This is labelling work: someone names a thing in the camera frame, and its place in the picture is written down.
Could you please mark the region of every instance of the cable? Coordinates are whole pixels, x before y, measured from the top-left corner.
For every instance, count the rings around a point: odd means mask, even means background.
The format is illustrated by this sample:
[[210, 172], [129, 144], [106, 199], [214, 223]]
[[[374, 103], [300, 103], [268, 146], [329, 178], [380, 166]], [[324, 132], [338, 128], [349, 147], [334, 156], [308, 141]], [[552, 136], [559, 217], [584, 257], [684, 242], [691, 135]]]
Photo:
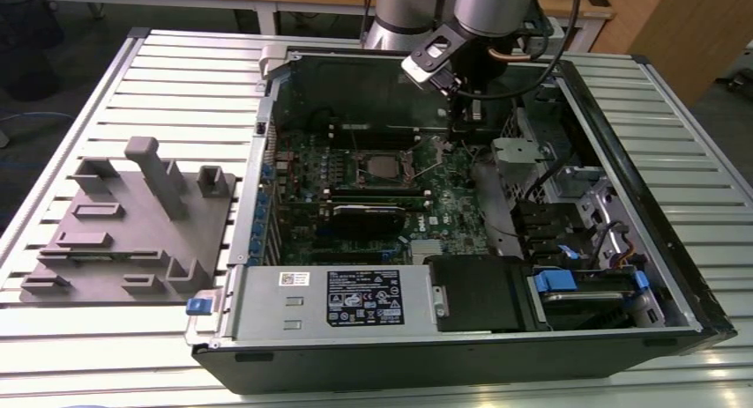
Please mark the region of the cable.
[[508, 236], [512, 236], [513, 238], [520, 238], [521, 236], [519, 234], [513, 234], [511, 232], [505, 232], [504, 230], [500, 230], [491, 222], [489, 220], [487, 220], [487, 214], [484, 214], [484, 211], [480, 210], [480, 215], [481, 215], [481, 219], [484, 219], [484, 223], [488, 224], [497, 232], [500, 232], [501, 234], [507, 234]]
[[358, 35], [358, 40], [364, 40], [364, 34], [366, 33], [366, 22], [369, 20], [369, 9], [372, 8], [372, 0], [364, 0], [364, 19], [362, 19], [362, 32]]
[[604, 246], [604, 241], [608, 239], [609, 230], [612, 230], [612, 228], [617, 225], [624, 225], [624, 223], [620, 220], [612, 220], [608, 225], [604, 226], [604, 229], [601, 229], [600, 237], [597, 238], [597, 244], [595, 245], [593, 252], [591, 253], [589, 267], [592, 269], [596, 268], [597, 263], [600, 262], [601, 247]]
[[532, 84], [529, 84], [528, 86], [524, 86], [517, 91], [511, 91], [509, 93], [487, 93], [487, 94], [484, 94], [484, 93], [469, 93], [467, 91], [459, 91], [457, 94], [463, 97], [472, 98], [473, 100], [507, 100], [508, 98], [517, 97], [519, 95], [523, 95], [523, 94], [533, 91], [537, 88], [537, 86], [541, 85], [541, 83], [547, 80], [547, 78], [549, 77], [549, 75], [555, 71], [555, 67], [557, 67], [557, 64], [560, 63], [560, 59], [563, 58], [563, 53], [565, 52], [565, 45], [568, 44], [568, 42], [571, 42], [571, 40], [573, 39], [573, 36], [576, 35], [575, 25], [576, 25], [576, 22], [579, 22], [579, 11], [580, 11], [580, 0], [573, 0], [573, 8], [572, 8], [572, 11], [571, 11], [571, 18], [569, 18], [571, 27], [568, 28], [568, 32], [565, 33], [565, 39], [563, 40], [563, 46], [560, 47], [560, 50], [557, 51], [555, 58], [552, 58], [551, 64], [547, 66], [547, 69], [541, 73], [540, 78]]
[[548, 35], [544, 35], [544, 44], [541, 46], [540, 51], [537, 51], [533, 54], [505, 54], [501, 53], [497, 49], [495, 49], [495, 47], [491, 47], [487, 51], [491, 55], [491, 57], [497, 60], [499, 62], [504, 62], [504, 63], [527, 63], [531, 62], [533, 60], [539, 60], [541, 58], [541, 56], [544, 56], [544, 53], [547, 53], [547, 48], [551, 45], [551, 37]]
[[523, 196], [524, 201], [529, 199], [531, 194], [533, 194], [536, 188], [539, 188], [544, 184], [544, 182], [548, 181], [549, 178], [565, 167], [565, 164], [568, 163], [568, 161], [571, 161], [573, 155], [576, 155], [575, 147], [571, 148], [565, 157], [561, 157], [560, 159], [555, 160], [548, 171], [544, 172], [540, 179], [537, 179], [537, 181], [531, 185], [529, 189], [527, 190], [527, 193]]
[[461, 144], [463, 144], [463, 147], [464, 147], [465, 150], [467, 150], [467, 153], [471, 155], [471, 159], [475, 159], [475, 157], [473, 157], [473, 152], [472, 152], [472, 150], [469, 149], [469, 146], [467, 145], [467, 141], [461, 141]]
[[0, 119], [0, 122], [15, 119], [17, 117], [65, 117], [71, 121], [75, 120], [75, 117], [73, 117], [71, 115], [67, 115], [66, 113], [57, 113], [54, 111], [31, 111], [29, 113], [15, 113], [14, 111], [9, 111], [6, 109], [0, 109], [0, 111], [6, 113], [13, 113], [10, 116], [3, 117]]
[[293, 12], [293, 16], [294, 16], [296, 18], [302, 17], [302, 18], [305, 18], [305, 19], [316, 19], [316, 18], [320, 17], [320, 15], [321, 15], [321, 13], [314, 13], [313, 15], [309, 15], [309, 16], [308, 16], [308, 15], [305, 15], [304, 13], [301, 13], [301, 12], [298, 12], [298, 11], [294, 11], [294, 12]]
[[334, 15], [333, 22], [332, 22], [332, 24], [328, 26], [328, 30], [325, 31], [325, 35], [326, 35], [326, 36], [330, 36], [330, 32], [333, 31], [334, 24], [338, 23], [338, 20], [341, 20], [341, 15], [340, 15], [340, 14], [336, 14], [336, 15]]
[[633, 254], [636, 254], [636, 245], [631, 239], [628, 239], [628, 234], [620, 234], [620, 238], [623, 238], [623, 241], [628, 244], [628, 249], [625, 249], [625, 252], [620, 254], [620, 257], [615, 260], [615, 264], [612, 266], [621, 269], [628, 259], [633, 256]]

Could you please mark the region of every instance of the metal bracket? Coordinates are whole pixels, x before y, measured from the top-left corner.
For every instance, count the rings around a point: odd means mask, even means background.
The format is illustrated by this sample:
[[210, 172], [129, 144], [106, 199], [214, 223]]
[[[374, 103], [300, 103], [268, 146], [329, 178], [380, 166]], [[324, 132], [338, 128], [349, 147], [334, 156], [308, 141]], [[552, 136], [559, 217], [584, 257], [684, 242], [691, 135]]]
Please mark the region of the metal bracket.
[[432, 301], [435, 304], [435, 314], [439, 318], [451, 316], [451, 308], [448, 307], [448, 295], [444, 286], [432, 287]]
[[292, 60], [288, 56], [288, 45], [268, 45], [262, 48], [260, 56], [260, 70], [265, 80], [274, 79], [278, 75], [273, 71], [285, 66]]

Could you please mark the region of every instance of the aluminum table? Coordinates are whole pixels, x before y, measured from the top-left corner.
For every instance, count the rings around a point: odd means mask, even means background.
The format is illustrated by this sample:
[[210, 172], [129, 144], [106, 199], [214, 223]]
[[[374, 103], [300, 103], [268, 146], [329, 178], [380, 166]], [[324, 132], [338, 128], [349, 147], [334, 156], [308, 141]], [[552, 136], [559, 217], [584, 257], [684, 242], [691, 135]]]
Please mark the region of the aluminum table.
[[[715, 348], [601, 380], [242, 397], [192, 358], [184, 307], [19, 304], [37, 250], [78, 190], [67, 175], [83, 156], [114, 157], [119, 169], [135, 170], [126, 141], [154, 136], [161, 156], [178, 159], [184, 171], [212, 163], [244, 178], [262, 96], [258, 59], [273, 43], [358, 47], [345, 40], [158, 30], [127, 39], [0, 240], [0, 406], [751, 406], [753, 191], [657, 72], [629, 56], [568, 58], [739, 329]], [[224, 250], [220, 286], [228, 256]]]

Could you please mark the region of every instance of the warning label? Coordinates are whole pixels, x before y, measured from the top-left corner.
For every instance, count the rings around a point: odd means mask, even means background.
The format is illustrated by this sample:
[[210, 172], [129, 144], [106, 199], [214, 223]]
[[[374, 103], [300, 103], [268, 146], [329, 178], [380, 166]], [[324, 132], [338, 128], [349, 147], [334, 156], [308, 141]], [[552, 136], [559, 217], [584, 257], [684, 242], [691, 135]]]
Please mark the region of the warning label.
[[405, 324], [401, 272], [330, 271], [328, 323], [333, 327]]

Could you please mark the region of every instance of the black side panel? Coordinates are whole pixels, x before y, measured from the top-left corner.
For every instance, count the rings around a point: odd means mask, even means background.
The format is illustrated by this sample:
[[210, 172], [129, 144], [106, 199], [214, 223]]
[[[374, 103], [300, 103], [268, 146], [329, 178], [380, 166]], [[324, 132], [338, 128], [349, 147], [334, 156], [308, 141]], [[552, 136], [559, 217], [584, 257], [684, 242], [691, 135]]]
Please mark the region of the black side panel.
[[661, 345], [656, 338], [603, 337], [273, 351], [196, 347], [194, 358], [233, 393], [250, 395], [607, 377], [702, 339], [665, 336]]
[[591, 94], [576, 65], [572, 62], [560, 62], [560, 65], [568, 88], [576, 97], [580, 111], [587, 117], [588, 127], [607, 153], [615, 174], [628, 191], [629, 200], [639, 212], [649, 237], [657, 244], [661, 258], [668, 265], [672, 277], [679, 283], [680, 290], [694, 309], [694, 314], [704, 326], [711, 340], [719, 342], [734, 338], [739, 333], [686, 250], [675, 228], [661, 210], [660, 203], [651, 193], [649, 186], [640, 176], [639, 169], [623, 147], [615, 129], [609, 125], [608, 118]]

